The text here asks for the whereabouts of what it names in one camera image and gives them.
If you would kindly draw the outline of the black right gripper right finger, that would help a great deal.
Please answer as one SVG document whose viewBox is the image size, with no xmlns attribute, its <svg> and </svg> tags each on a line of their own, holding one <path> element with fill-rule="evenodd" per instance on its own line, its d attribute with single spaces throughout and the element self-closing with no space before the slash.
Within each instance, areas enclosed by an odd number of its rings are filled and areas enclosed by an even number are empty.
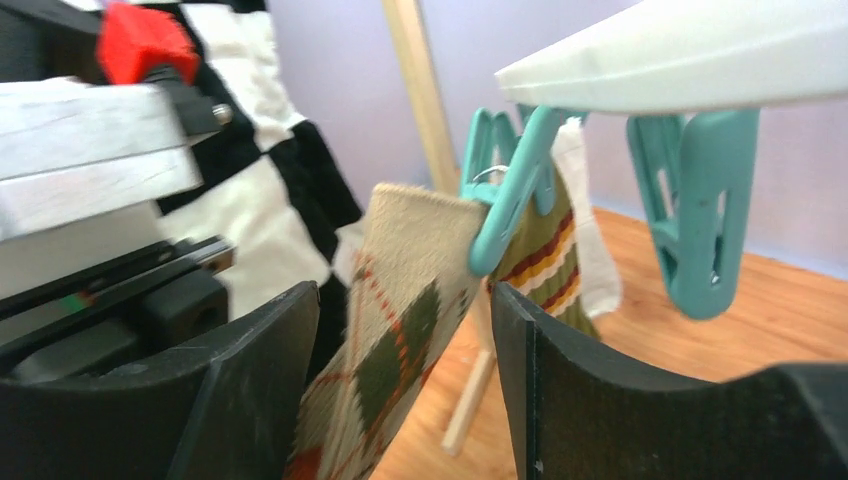
<svg viewBox="0 0 848 480">
<path fill-rule="evenodd" d="M 847 475 L 845 364 L 778 364 L 713 383 L 625 355 L 506 283 L 491 310 L 522 479 Z"/>
</svg>

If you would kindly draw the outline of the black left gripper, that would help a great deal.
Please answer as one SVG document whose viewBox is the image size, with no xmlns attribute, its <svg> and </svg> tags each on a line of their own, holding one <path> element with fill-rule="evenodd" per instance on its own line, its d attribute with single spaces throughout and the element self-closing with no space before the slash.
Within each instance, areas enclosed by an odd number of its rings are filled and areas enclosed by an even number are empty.
<svg viewBox="0 0 848 480">
<path fill-rule="evenodd" d="M 105 373 L 225 324 L 220 237 L 160 241 L 1 302 L 1 375 L 24 383 Z"/>
</svg>

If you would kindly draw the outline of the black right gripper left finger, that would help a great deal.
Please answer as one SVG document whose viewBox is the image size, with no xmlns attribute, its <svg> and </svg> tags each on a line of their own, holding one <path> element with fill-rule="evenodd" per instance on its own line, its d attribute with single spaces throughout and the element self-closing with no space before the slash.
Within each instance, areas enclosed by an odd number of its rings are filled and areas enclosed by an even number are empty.
<svg viewBox="0 0 848 480">
<path fill-rule="evenodd" d="M 5 479 L 279 479 L 319 319 L 302 282 L 100 377 L 1 384 Z"/>
</svg>

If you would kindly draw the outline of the white sock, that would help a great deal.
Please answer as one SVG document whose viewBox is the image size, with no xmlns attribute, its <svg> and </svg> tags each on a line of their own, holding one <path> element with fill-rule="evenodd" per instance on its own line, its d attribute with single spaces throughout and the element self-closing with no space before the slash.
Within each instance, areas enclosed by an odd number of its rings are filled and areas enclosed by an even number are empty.
<svg viewBox="0 0 848 480">
<path fill-rule="evenodd" d="M 579 118 L 569 117 L 559 128 L 551 156 L 573 206 L 582 307 L 591 319 L 596 320 L 618 309 L 623 297 L 623 284 L 590 202 L 588 156 Z"/>
</svg>

